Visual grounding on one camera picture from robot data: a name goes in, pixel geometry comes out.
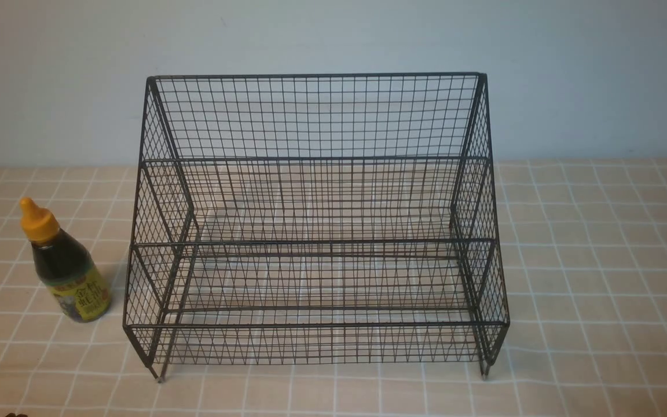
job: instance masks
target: two-tier wire rack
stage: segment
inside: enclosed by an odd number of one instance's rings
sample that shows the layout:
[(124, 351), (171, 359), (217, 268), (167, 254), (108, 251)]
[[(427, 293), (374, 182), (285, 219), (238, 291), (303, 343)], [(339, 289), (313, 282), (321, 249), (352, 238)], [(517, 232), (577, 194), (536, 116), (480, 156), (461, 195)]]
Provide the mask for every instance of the two-tier wire rack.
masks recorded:
[(508, 331), (485, 74), (146, 80), (124, 329), (169, 364), (478, 361)]

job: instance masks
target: bottle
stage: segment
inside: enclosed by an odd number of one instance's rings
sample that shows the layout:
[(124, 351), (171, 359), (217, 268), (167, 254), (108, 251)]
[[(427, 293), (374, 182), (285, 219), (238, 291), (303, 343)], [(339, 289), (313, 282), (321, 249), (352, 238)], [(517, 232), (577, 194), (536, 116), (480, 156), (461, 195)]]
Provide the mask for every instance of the bottle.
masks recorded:
[(71, 235), (64, 232), (53, 213), (32, 199), (19, 201), (20, 225), (32, 244), (32, 259), (40, 281), (71, 319), (85, 323), (99, 319), (109, 307), (107, 282), (92, 257)]

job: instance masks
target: dark liquid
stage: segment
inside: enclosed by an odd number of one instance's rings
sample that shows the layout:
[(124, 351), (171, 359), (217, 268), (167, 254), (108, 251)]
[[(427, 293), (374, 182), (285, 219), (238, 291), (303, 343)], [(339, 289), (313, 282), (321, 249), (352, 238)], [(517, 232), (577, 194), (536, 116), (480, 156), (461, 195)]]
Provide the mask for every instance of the dark liquid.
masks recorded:
[(33, 243), (32, 259), (40, 280), (70, 319), (85, 323), (107, 311), (109, 287), (89, 251), (71, 235), (60, 230), (45, 245)]
[(56, 285), (84, 274), (92, 266), (89, 251), (63, 230), (45, 245), (32, 243), (32, 259), (45, 285)]

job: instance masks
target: table surface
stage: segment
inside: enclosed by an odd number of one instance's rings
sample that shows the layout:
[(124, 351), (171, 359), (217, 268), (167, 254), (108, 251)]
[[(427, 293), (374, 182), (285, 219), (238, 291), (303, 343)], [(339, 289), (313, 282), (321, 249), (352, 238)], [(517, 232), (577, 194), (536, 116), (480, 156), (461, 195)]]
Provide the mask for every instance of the table surface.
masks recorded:
[[(0, 416), (667, 415), (667, 159), (499, 163), (511, 329), (477, 364), (174, 366), (122, 331), (135, 169), (0, 169)], [(35, 277), (28, 195), (91, 250), (114, 306), (75, 324)]]

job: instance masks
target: black wire shelf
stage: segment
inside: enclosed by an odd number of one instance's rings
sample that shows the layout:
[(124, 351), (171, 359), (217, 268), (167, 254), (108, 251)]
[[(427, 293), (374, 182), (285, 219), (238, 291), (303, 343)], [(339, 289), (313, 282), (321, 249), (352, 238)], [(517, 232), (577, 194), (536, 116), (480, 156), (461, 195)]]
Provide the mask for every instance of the black wire shelf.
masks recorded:
[(124, 329), (169, 364), (496, 361), (485, 74), (146, 82)]

